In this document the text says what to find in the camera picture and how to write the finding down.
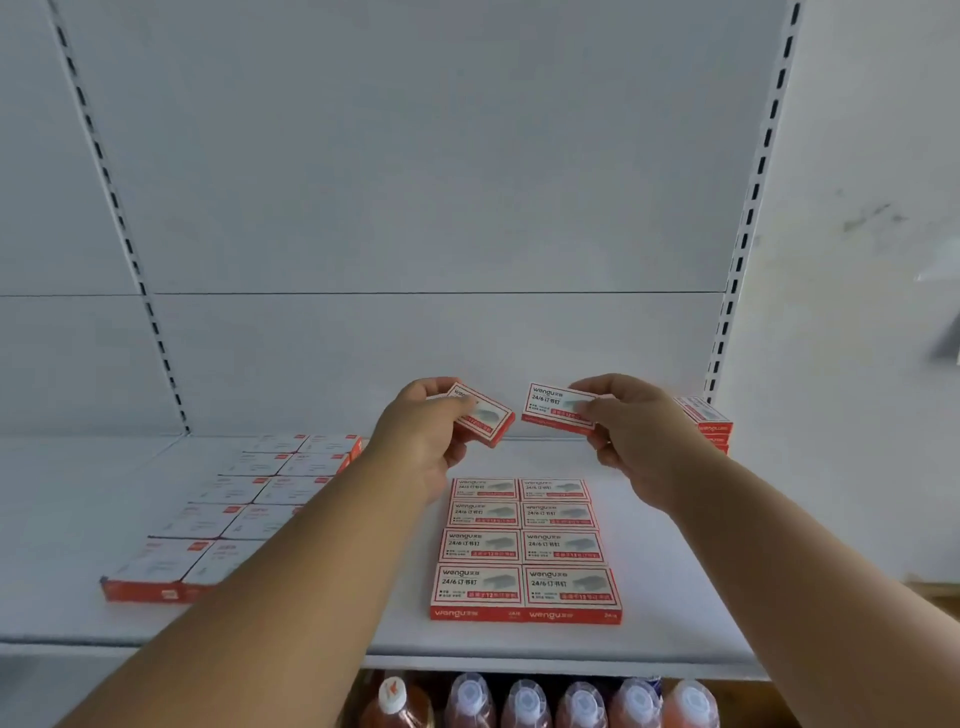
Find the bottle cap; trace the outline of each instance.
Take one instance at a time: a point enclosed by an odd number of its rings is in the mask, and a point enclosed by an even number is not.
[[[657,715],[657,701],[654,699],[656,693],[653,688],[644,689],[641,685],[632,685],[627,689],[624,695],[624,705],[627,713],[637,723],[646,723],[654,719]]]
[[[589,692],[576,691],[570,696],[570,714],[577,725],[592,728],[600,717],[600,706]]]
[[[696,681],[682,681],[675,689],[681,713],[694,725],[710,726],[717,718],[716,703],[709,691]]]
[[[464,680],[457,689],[457,713],[464,716],[476,716],[487,697],[476,680]]]
[[[398,677],[388,677],[380,683],[377,702],[386,715],[398,713],[400,708],[407,704],[407,686]]]
[[[533,688],[520,688],[516,691],[514,698],[514,713],[516,719],[521,723],[532,725],[536,723],[543,714],[543,707],[540,705],[540,696]]]

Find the forearm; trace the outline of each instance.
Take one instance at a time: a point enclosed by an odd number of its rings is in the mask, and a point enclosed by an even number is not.
[[[63,728],[332,724],[422,510],[404,477],[365,454]]]
[[[732,461],[682,490],[671,516],[804,725],[955,725],[960,625]]]

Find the left hand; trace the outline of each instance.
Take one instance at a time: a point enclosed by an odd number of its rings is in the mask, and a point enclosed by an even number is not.
[[[467,454],[467,446],[454,436],[453,421],[470,413],[476,402],[461,397],[427,399],[449,391],[458,381],[438,376],[410,382],[383,410],[366,450],[409,472],[428,502],[444,491],[446,469]]]

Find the staple box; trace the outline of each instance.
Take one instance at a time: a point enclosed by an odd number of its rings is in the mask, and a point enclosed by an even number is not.
[[[525,500],[520,503],[520,508],[523,527],[531,530],[598,530],[593,507],[588,500]]]
[[[266,541],[294,517],[298,505],[248,505],[224,531],[225,539]]]
[[[519,564],[520,532],[507,529],[445,528],[440,561]]]
[[[244,452],[232,465],[220,470],[218,475],[276,475],[293,455],[288,452]]]
[[[460,382],[450,387],[446,395],[448,397],[471,396],[476,400],[473,411],[468,415],[457,418],[454,426],[470,440],[477,440],[488,448],[496,447],[500,438],[503,437],[516,418],[514,411],[509,407],[491,400],[486,395],[482,395]]]
[[[523,567],[526,620],[619,624],[623,606],[604,567]]]
[[[310,435],[298,452],[308,455],[345,452],[352,460],[362,447],[360,435]]]
[[[520,508],[515,500],[450,499],[449,528],[520,528]]]
[[[248,475],[218,475],[213,478],[187,502],[224,503],[246,505],[270,482],[269,477],[249,477]]]
[[[511,477],[455,477],[454,499],[467,500],[520,500],[516,480]]]
[[[330,481],[328,477],[277,475],[260,491],[258,505],[304,505]]]
[[[100,580],[107,601],[182,601],[180,580],[214,542],[147,539],[113,575]]]
[[[520,479],[520,497],[523,500],[590,500],[584,480]]]
[[[215,539],[222,534],[237,515],[243,511],[243,505],[221,505],[215,503],[190,503],[160,528],[147,535],[158,539]]]
[[[733,432],[733,422],[721,415],[702,397],[675,397],[673,401],[684,409],[686,416],[697,424],[705,435],[726,435]]]
[[[606,566],[596,531],[523,531],[523,563]]]
[[[183,577],[186,601],[195,601],[203,592],[213,588],[243,564],[263,546],[264,541],[215,541],[200,557],[193,569]]]
[[[321,452],[317,454],[298,452],[296,455],[290,456],[290,460],[283,466],[280,474],[294,477],[333,477],[349,463],[349,455],[345,452]]]
[[[296,452],[309,435],[260,435],[243,448],[244,452]]]
[[[520,566],[439,564],[431,619],[525,621]]]
[[[527,391],[527,401],[520,419],[535,425],[589,435],[594,429],[593,422],[578,414],[574,406],[578,402],[595,399],[596,395],[589,392],[533,383]]]

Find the bottle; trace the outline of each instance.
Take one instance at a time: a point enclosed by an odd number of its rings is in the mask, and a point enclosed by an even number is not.
[[[696,680],[681,680],[663,701],[663,728],[719,728],[713,694]]]
[[[546,695],[533,680],[517,680],[503,706],[500,728],[552,728]]]
[[[660,728],[662,701],[645,680],[623,681],[610,706],[610,728]]]
[[[496,728],[496,709],[487,681],[465,672],[453,681],[444,713],[445,728]]]
[[[590,683],[574,683],[557,706],[557,728],[607,728],[603,697]]]
[[[399,677],[380,683],[376,699],[360,715],[360,728],[433,728],[430,698],[416,685]]]

